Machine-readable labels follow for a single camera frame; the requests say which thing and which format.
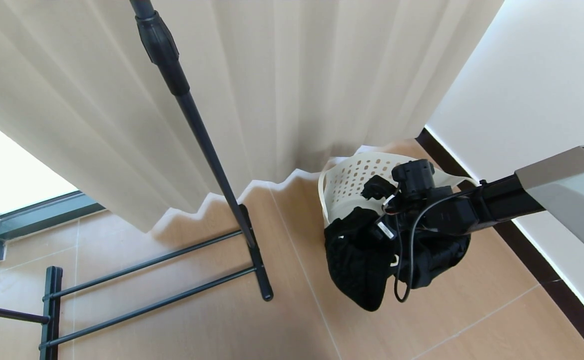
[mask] dark brown baseboard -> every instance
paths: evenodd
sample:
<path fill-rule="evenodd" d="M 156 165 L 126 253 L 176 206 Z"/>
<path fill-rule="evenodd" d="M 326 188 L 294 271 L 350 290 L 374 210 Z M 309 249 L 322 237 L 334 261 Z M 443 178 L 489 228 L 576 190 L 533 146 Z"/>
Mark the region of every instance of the dark brown baseboard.
<path fill-rule="evenodd" d="M 416 140 L 443 171 L 457 176 L 469 177 L 467 171 L 426 129 L 418 135 Z M 465 183 L 461 184 L 460 188 L 464 190 L 470 186 L 472 185 Z M 570 287 L 514 223 L 507 221 L 494 228 L 584 338 L 584 305 Z"/>

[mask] beige curtain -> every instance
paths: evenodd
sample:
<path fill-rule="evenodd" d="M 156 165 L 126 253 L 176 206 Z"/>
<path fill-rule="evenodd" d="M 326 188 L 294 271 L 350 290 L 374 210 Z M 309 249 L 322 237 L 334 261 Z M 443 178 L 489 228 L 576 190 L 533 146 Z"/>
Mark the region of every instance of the beige curtain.
<path fill-rule="evenodd" d="M 240 194 L 416 136 L 502 0 L 153 3 Z M 125 0 L 0 0 L 0 130 L 147 231 L 218 187 L 133 16 Z"/>

